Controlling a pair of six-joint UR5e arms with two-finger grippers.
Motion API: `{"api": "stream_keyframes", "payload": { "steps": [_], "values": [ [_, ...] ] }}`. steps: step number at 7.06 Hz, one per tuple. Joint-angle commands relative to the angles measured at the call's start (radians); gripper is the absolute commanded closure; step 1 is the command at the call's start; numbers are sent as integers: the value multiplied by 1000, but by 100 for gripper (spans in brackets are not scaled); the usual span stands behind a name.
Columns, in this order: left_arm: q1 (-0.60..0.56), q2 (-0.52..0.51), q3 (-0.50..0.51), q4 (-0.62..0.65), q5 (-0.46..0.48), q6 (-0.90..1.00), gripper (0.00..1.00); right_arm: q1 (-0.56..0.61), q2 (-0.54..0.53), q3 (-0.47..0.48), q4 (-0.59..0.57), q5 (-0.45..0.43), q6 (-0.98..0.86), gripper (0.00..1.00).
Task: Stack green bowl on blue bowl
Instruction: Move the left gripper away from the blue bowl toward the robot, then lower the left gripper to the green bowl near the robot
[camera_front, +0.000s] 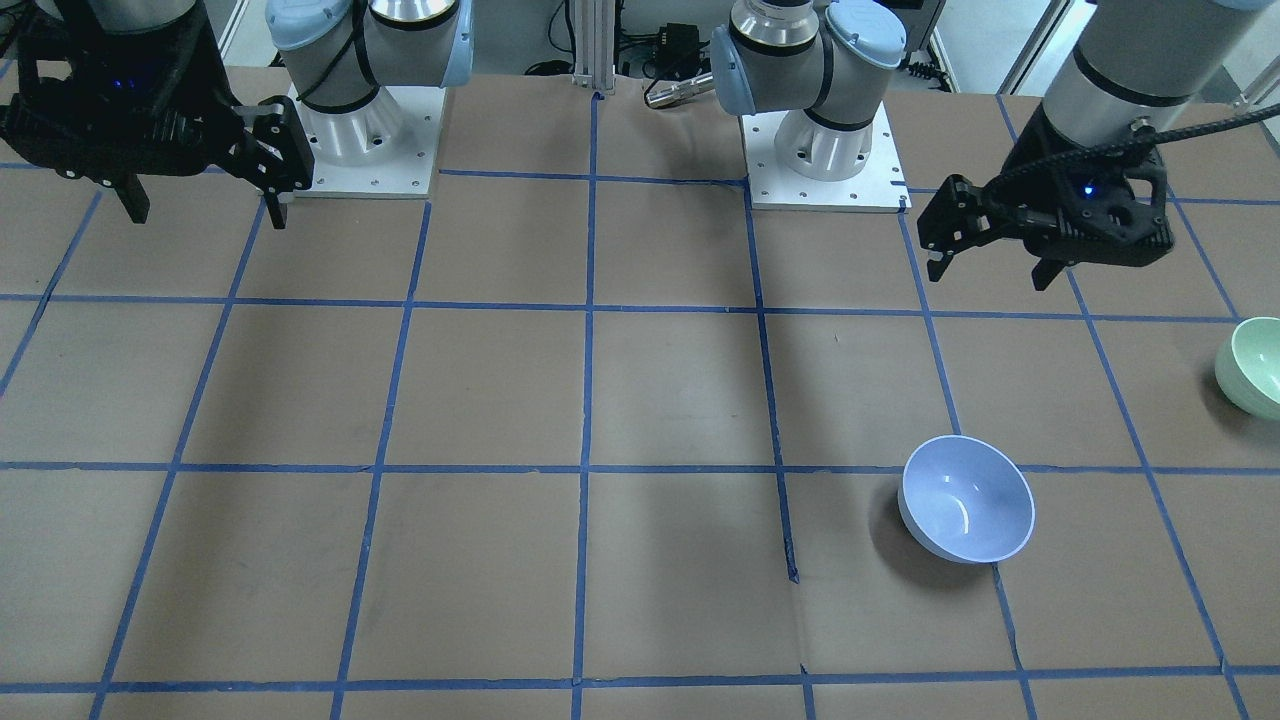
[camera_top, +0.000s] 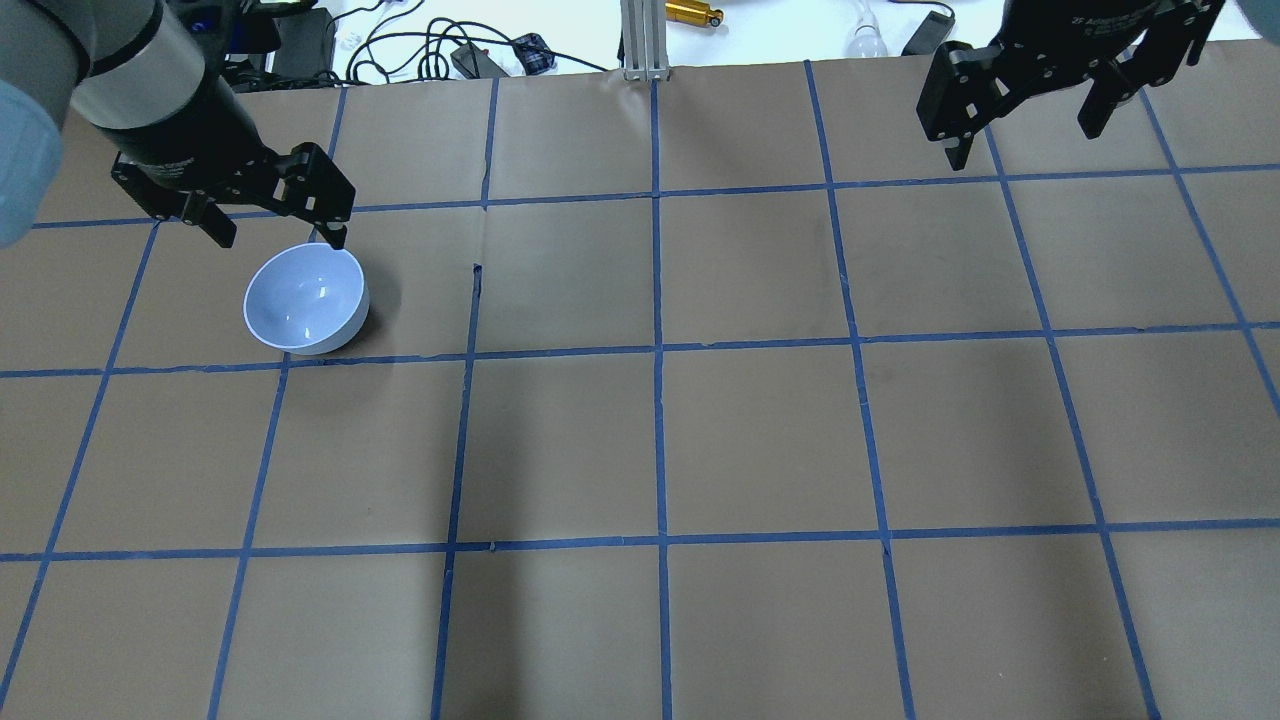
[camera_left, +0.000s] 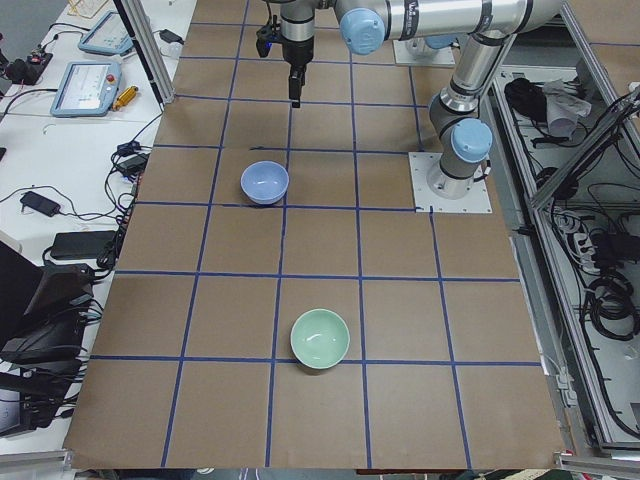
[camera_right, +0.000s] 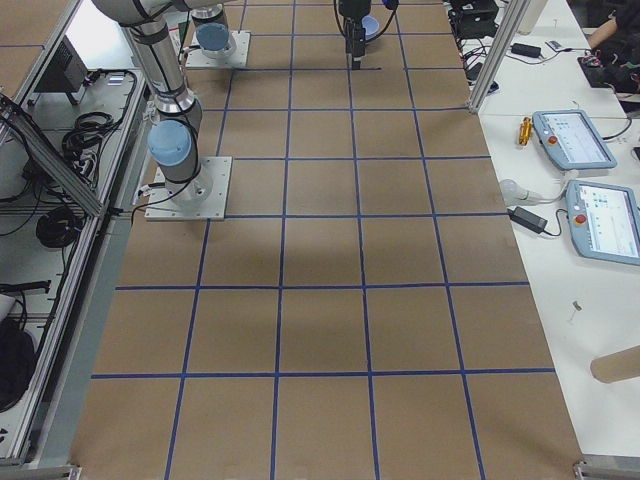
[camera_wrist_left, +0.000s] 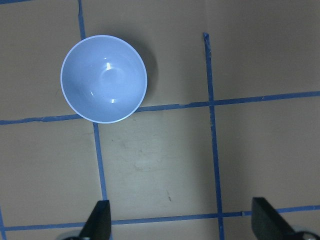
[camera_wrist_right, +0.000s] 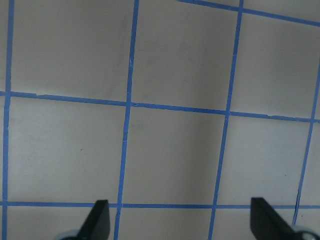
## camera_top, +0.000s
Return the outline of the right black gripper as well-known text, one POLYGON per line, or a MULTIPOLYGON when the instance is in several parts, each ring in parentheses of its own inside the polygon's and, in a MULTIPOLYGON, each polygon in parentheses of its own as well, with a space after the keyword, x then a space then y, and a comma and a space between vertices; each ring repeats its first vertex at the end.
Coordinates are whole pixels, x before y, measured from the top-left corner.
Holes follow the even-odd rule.
POLYGON ((945 41, 916 102, 925 137, 964 170, 975 137, 1025 100, 1052 88, 1093 85, 1076 119, 1098 138, 1144 87, 1194 67, 1222 1, 1009 1, 1000 40, 984 47, 945 41))

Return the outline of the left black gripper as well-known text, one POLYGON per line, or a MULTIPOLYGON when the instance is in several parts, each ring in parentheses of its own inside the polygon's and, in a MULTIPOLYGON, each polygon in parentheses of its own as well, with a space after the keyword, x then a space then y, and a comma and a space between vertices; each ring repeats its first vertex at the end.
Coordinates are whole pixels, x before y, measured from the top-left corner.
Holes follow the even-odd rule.
POLYGON ((177 217, 221 249, 236 223, 219 202, 247 204, 308 223, 334 250, 346 247, 356 190, 316 143, 278 152, 260 138, 113 129, 111 177, 146 217, 177 217))

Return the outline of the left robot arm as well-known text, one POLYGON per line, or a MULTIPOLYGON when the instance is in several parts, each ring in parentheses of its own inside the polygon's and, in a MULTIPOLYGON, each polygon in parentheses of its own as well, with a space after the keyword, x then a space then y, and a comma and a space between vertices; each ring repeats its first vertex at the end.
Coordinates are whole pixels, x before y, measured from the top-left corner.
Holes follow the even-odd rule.
POLYGON ((5 1, 1 14, 4 247, 37 220, 69 111, 114 145, 111 177, 146 217, 229 249, 224 206, 255 206, 346 246, 352 183, 316 143, 271 150, 168 3, 5 1))

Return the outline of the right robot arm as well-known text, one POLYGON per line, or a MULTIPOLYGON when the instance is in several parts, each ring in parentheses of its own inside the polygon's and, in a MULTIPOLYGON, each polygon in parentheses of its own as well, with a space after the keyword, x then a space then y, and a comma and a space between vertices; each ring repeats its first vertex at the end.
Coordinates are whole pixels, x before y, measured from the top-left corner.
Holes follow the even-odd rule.
POLYGON ((1098 138, 1144 87, 1199 63, 1224 1, 1007 1, 982 47, 947 40, 933 51, 916 101, 950 168, 966 167, 975 137, 1025 101, 1088 83, 1076 114, 1098 138))

